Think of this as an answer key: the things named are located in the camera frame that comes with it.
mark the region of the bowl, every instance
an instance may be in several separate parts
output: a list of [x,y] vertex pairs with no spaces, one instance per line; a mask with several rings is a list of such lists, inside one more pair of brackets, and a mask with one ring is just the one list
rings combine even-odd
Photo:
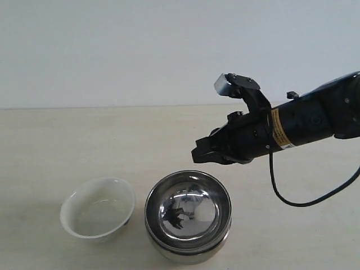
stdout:
[[128,182],[119,178],[91,180],[63,202],[60,221],[66,232],[89,242],[113,239],[128,223],[136,204]]
[[231,226],[231,201],[215,177],[183,170],[161,179],[145,202],[151,243],[166,258],[196,264],[214,256]]

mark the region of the white wall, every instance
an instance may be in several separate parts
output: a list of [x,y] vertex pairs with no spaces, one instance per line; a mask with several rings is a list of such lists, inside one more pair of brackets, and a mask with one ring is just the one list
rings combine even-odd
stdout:
[[0,1],[0,107],[229,103],[222,72],[272,101],[360,70],[359,0]]

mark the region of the robotic arm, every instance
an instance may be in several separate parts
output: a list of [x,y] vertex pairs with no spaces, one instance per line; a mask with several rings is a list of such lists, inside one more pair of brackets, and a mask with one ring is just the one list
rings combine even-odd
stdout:
[[268,155],[276,195],[285,203],[305,207],[338,193],[359,175],[360,169],[339,188],[304,204],[285,200],[278,193],[272,168],[272,154],[290,147],[334,136],[337,139],[360,137],[360,71],[342,76],[299,96],[288,92],[291,101],[272,107],[260,86],[251,78],[222,74],[215,82],[221,96],[243,99],[249,112],[227,116],[224,126],[198,139],[191,152],[194,163],[247,164]]

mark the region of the table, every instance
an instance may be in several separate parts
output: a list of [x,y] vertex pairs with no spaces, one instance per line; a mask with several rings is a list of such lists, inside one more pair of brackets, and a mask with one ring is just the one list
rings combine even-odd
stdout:
[[[0,111],[0,269],[357,269],[360,182],[309,208],[282,203],[271,187],[268,157],[247,165],[194,164],[195,140],[244,104]],[[334,138],[274,155],[280,192],[303,202],[348,179],[360,141]],[[211,260],[174,265],[147,239],[143,205],[169,173],[197,169],[228,190],[233,221]],[[104,176],[127,180],[137,206],[113,242],[88,245],[59,222],[65,197]]]

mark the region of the black cable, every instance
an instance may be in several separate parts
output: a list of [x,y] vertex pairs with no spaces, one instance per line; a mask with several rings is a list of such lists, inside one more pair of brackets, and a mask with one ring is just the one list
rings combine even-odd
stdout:
[[271,184],[272,188],[274,189],[274,192],[276,196],[285,204],[294,206],[294,207],[308,207],[312,206],[318,203],[321,203],[322,201],[325,201],[326,199],[330,198],[331,196],[334,196],[338,192],[342,191],[346,187],[350,186],[359,176],[360,176],[360,166],[357,169],[357,171],[353,174],[353,176],[350,177],[345,183],[343,183],[341,186],[337,187],[336,189],[330,191],[329,193],[317,198],[316,200],[310,201],[310,202],[304,202],[304,203],[296,203],[286,200],[284,197],[281,196],[279,191],[277,190],[276,183],[275,183],[275,176],[274,176],[274,167],[273,167],[273,151],[272,151],[272,134],[273,134],[273,121],[272,121],[272,115],[271,115],[271,109],[269,110],[269,127],[270,127],[270,136],[269,136],[269,168],[270,168],[270,176],[271,176]]

